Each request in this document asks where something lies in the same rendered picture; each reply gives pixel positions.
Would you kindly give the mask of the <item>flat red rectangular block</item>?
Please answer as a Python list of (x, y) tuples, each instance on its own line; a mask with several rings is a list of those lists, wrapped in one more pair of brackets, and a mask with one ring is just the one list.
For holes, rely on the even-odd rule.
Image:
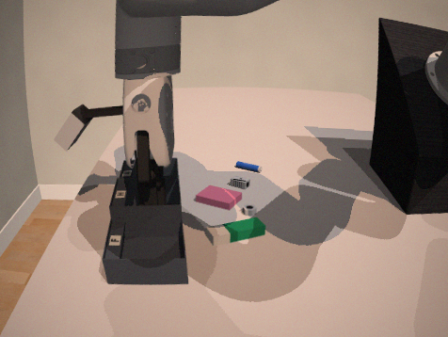
[(209, 185), (196, 195), (196, 202), (231, 210), (242, 199), (242, 192)]

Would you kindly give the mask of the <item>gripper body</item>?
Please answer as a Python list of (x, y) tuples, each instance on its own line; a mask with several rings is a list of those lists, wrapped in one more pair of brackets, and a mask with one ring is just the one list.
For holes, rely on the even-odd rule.
[(134, 164), (131, 164), (130, 160), (135, 151), (137, 157), (139, 130), (149, 133), (150, 159), (154, 159), (158, 166), (164, 168), (171, 164), (174, 150), (171, 76), (179, 72), (181, 67), (167, 72), (115, 73), (115, 78), (123, 79), (123, 140), (126, 164), (129, 168), (132, 169), (136, 162), (135, 160)]

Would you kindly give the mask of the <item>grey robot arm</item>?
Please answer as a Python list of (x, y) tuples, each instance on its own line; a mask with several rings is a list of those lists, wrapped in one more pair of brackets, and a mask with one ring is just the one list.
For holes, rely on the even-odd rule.
[[(239, 16), (277, 1), (116, 0), (115, 73), (179, 69), (182, 16)], [(442, 51), (428, 57), (425, 74), (432, 89), (448, 104), (448, 42)], [(88, 109), (82, 104), (72, 111), (54, 141), (67, 151), (93, 118), (123, 115), (122, 109), (123, 105)]]

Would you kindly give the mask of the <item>dark grey rack of bins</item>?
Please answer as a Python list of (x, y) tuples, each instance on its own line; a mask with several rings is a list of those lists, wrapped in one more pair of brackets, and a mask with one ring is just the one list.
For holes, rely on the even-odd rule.
[(123, 161), (102, 259), (108, 284), (188, 284), (178, 159), (163, 172), (167, 205), (139, 206), (136, 163)]

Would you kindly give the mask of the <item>green and white eraser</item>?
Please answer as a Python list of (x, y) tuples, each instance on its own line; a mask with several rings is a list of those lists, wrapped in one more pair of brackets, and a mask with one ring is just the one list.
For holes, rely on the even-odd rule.
[(257, 218), (206, 227), (206, 236), (213, 246), (265, 235), (265, 225)]

